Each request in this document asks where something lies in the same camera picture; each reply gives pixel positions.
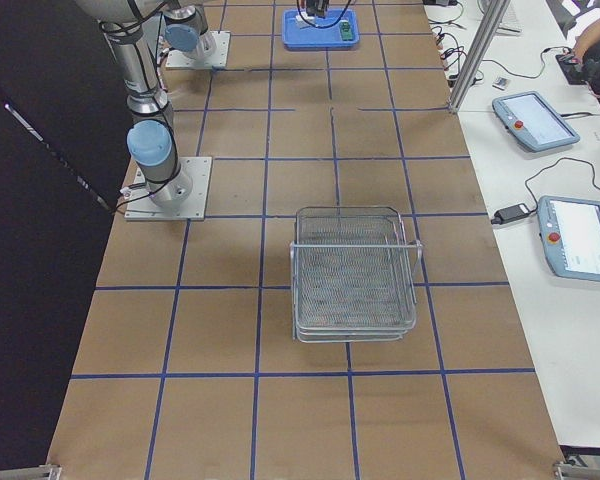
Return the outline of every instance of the blue plastic box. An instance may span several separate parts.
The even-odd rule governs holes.
[[[336,21],[341,13],[341,8],[328,10],[326,18],[316,17],[316,25],[329,25]],[[296,15],[298,15],[298,10],[293,9],[286,10],[282,17],[282,42],[291,50],[311,50],[325,47],[348,49],[360,41],[356,13],[351,9],[348,9],[342,17],[342,20],[349,22],[353,33],[353,39],[347,41],[340,38],[340,27],[337,24],[331,28],[313,28],[308,25],[305,28],[298,28]]]

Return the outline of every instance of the person's arm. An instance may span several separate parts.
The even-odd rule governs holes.
[[[582,61],[582,57],[593,45],[600,41],[600,18],[584,29],[573,47],[574,56]]]

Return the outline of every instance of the metal basket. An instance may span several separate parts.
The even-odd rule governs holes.
[[[295,338],[402,338],[416,322],[410,251],[417,265],[422,245],[407,243],[392,208],[300,210],[291,244]]]

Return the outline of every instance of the white table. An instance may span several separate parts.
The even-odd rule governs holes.
[[[514,72],[537,73],[539,52],[566,42],[543,1],[511,1],[523,34],[497,36],[486,58],[498,60]],[[481,15],[475,0],[465,3],[465,15],[458,22],[467,30],[445,30],[469,46]],[[427,7],[427,11],[430,18],[444,20],[457,15],[458,9]],[[511,77],[496,65],[483,63],[485,82],[472,87],[461,105],[458,116],[490,214],[521,202],[532,206],[524,180],[562,156],[592,162],[600,185],[600,116],[569,120],[582,138],[578,144],[532,154],[518,146],[491,109],[491,100],[497,96],[536,90],[560,113],[600,113],[586,87],[567,84],[554,55],[545,55],[547,68],[536,80]],[[491,86],[496,76],[512,79],[505,92]],[[588,166],[562,162],[533,180],[531,187],[537,197],[600,200],[590,178]],[[538,233],[537,217],[494,228],[558,442],[600,448],[600,283],[553,275]]]

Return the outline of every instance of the blue tablet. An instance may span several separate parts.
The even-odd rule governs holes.
[[[527,150],[541,152],[580,140],[576,131],[538,92],[499,97],[491,104],[504,126]]]
[[[541,197],[538,221],[545,257],[557,276],[600,282],[600,202]]]

